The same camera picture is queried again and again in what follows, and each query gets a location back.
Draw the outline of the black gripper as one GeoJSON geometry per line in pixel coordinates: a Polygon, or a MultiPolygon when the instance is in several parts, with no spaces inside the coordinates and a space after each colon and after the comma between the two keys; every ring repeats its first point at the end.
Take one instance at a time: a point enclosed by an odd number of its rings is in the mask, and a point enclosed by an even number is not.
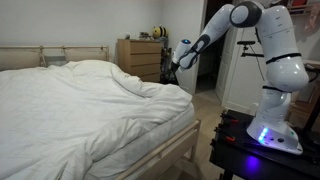
{"type": "Polygon", "coordinates": [[[170,72],[175,74],[176,71],[179,69],[180,65],[179,64],[176,64],[174,62],[171,63],[171,67],[170,67],[170,72]]]}

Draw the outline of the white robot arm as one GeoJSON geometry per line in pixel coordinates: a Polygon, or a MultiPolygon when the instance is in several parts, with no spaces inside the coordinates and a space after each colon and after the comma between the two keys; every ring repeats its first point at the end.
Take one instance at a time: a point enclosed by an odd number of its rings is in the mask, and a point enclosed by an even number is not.
{"type": "Polygon", "coordinates": [[[256,29],[267,66],[266,81],[256,114],[246,129],[260,145],[300,155],[297,133],[285,122],[292,94],[303,89],[309,76],[296,45],[293,23],[283,5],[266,7],[261,2],[225,4],[210,19],[196,42],[179,42],[169,73],[191,68],[197,57],[230,27],[256,29]]]}

